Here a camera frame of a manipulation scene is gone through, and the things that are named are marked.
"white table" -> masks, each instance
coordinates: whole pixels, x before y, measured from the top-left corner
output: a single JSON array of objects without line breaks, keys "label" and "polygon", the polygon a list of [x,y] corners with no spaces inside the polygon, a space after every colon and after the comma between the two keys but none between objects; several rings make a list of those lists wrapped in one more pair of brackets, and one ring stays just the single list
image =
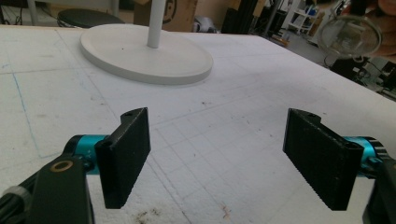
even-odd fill
[{"label": "white table", "polygon": [[214,58],[209,78],[158,86],[113,76],[81,55],[83,30],[0,27],[0,191],[58,156],[70,137],[112,133],[147,106],[152,150],[127,204],[97,223],[360,223],[373,180],[332,212],[282,151],[289,107],[396,156],[396,104],[257,36],[181,34]]}]

